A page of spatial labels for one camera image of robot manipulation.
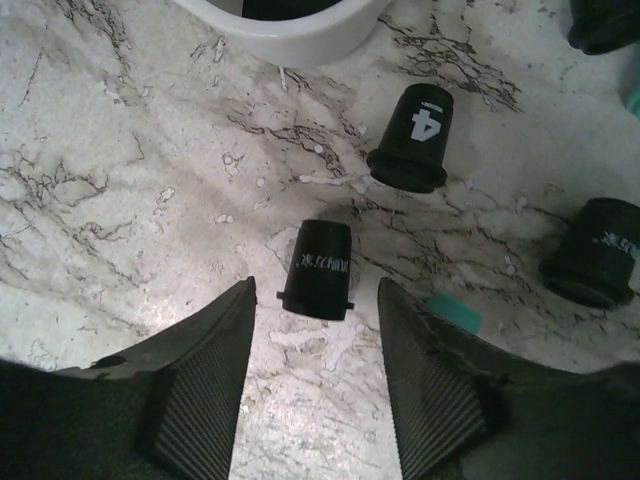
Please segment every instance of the black object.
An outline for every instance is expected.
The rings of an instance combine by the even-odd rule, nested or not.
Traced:
[[[340,3],[340,0],[244,0],[242,16],[253,20],[294,20]]]
[[[640,363],[580,375],[529,362],[389,279],[378,307],[404,480],[638,479]]]
[[[255,282],[91,368],[0,361],[0,478],[228,478]]]
[[[453,97],[427,84],[412,85],[396,106],[380,147],[369,154],[371,176],[414,193],[431,193],[444,185],[442,168],[453,119]]]
[[[587,55],[609,53],[640,40],[640,1],[571,0],[569,43]]]
[[[322,320],[344,320],[351,270],[351,229],[342,223],[305,220],[300,227],[282,308]]]
[[[545,286],[592,308],[627,305],[628,286],[640,254],[640,208],[596,198],[582,208],[560,248],[540,263]]]

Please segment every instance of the ridged rubber pad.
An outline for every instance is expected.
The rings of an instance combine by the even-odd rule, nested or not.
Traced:
[[[378,306],[404,480],[640,479],[640,363],[531,362],[389,279]]]
[[[162,409],[151,409],[145,450],[179,478],[229,476],[253,324],[225,320],[159,374],[150,397]]]
[[[488,424],[471,379],[441,362],[420,334],[420,317],[403,302],[379,307],[402,477],[419,480],[482,438]]]

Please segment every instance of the white container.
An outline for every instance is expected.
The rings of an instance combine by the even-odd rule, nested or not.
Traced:
[[[307,17],[266,22],[242,18],[243,0],[175,0],[256,57],[282,67],[312,67],[346,57],[391,1],[342,0]]]

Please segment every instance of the white marble countertop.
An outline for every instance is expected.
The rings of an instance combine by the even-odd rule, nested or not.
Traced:
[[[168,0],[0,0],[0,356],[88,366],[254,275],[231,478],[278,480],[400,478],[382,276],[467,302],[483,338],[536,361],[640,359],[637,301],[578,307],[537,272],[589,198],[640,204],[633,53],[586,57],[570,22],[561,0],[398,0],[350,58],[289,70]],[[450,179],[427,196],[365,163],[417,82],[456,100]],[[318,215],[353,228],[343,323],[276,299]]]

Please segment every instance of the gray marble veining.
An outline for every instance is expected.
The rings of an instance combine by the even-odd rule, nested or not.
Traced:
[[[0,0],[0,356],[87,366],[254,275],[231,478],[279,480],[400,478],[383,276],[456,296],[483,338],[545,364],[638,360],[637,302],[578,307],[537,273],[586,200],[640,204],[631,49],[586,57],[569,24],[561,0],[398,0],[348,59],[290,70],[170,1]],[[456,100],[450,179],[427,196],[365,163],[416,82]],[[353,229],[344,323],[275,296],[310,217]]]

